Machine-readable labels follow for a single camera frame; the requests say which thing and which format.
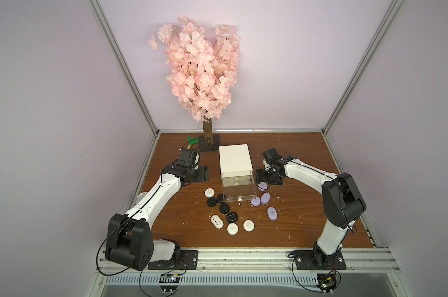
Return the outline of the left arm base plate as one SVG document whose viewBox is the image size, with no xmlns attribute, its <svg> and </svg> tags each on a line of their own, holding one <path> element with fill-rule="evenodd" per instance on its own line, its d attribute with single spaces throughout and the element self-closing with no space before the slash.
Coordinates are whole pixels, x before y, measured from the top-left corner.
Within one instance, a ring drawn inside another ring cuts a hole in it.
<svg viewBox="0 0 448 297">
<path fill-rule="evenodd" d="M 181 250 L 179 256 L 174 256 L 173 260 L 170 261 L 155 261 L 150 262 L 147 266 L 149 270 L 191 270 L 197 269 L 197 264 L 199 260 L 199 251 L 185 249 Z"/>
</svg>

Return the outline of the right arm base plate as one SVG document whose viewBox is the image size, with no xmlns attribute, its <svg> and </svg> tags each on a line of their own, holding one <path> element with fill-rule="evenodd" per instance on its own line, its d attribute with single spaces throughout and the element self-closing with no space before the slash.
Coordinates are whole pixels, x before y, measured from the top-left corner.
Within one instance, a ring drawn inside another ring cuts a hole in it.
<svg viewBox="0 0 448 297">
<path fill-rule="evenodd" d="M 295 250 L 288 254 L 288 257 L 295 260 L 298 270 L 337 270 L 347 269 L 341 251 L 333 255 L 326 255 L 321 251 Z"/>
</svg>

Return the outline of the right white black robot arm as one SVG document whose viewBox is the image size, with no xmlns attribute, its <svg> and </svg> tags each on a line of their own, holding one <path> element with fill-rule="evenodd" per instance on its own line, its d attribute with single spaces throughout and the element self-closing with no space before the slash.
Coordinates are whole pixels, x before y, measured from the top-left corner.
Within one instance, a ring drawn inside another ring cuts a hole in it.
<svg viewBox="0 0 448 297">
<path fill-rule="evenodd" d="M 329 266 L 367 209 L 354 178 L 348 173 L 325 172 L 290 155 L 282 157 L 275 148 L 263 153 L 263 165 L 256 171 L 257 182 L 281 186 L 284 178 L 291 178 L 322 195 L 327 221 L 314 244 L 312 258 L 319 267 Z"/>
</svg>

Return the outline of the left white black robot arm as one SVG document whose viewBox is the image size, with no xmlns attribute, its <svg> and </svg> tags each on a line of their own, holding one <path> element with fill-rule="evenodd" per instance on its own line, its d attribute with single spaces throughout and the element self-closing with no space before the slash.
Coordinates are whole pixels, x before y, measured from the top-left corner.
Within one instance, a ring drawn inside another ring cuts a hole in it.
<svg viewBox="0 0 448 297">
<path fill-rule="evenodd" d="M 142 271 L 150 264 L 172 269 L 181 264 L 181 247 L 172 240 L 154 240 L 152 226 L 169 200 L 183 187 L 209 180 L 200 154 L 182 148 L 178 158 L 162 169 L 160 177 L 125 214 L 114 214 L 108 223 L 105 259 L 127 269 Z"/>
</svg>

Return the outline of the clear drawer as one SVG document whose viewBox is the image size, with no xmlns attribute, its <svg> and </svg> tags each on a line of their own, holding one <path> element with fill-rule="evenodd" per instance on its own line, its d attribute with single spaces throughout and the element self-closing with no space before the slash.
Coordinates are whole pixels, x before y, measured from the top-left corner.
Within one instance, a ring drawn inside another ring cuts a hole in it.
<svg viewBox="0 0 448 297">
<path fill-rule="evenodd" d="M 257 186 L 252 175 L 223 178 L 222 184 L 225 203 L 249 201 L 257 196 Z"/>
</svg>

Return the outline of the purple earphone case top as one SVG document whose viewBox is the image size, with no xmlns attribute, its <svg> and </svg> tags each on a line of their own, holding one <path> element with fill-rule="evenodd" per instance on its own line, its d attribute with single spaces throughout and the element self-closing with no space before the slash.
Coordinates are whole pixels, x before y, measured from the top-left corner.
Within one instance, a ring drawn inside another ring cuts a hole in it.
<svg viewBox="0 0 448 297">
<path fill-rule="evenodd" d="M 260 182 L 260 183 L 257 185 L 257 187 L 258 187 L 258 189 L 259 189 L 260 191 L 262 191 L 262 192 L 266 192 L 266 191 L 268 191 L 268 189 L 269 189 L 269 185 L 268 185 L 267 183 L 265 183 L 265 182 Z"/>
</svg>

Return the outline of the white three-drawer cabinet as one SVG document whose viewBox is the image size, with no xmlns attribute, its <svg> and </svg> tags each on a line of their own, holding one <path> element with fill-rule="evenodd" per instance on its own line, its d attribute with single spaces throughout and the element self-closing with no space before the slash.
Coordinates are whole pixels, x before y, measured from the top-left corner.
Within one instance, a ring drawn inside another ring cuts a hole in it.
<svg viewBox="0 0 448 297">
<path fill-rule="evenodd" d="M 220 146 L 219 157 L 223 187 L 252 184 L 253 167 L 247 144 Z"/>
</svg>

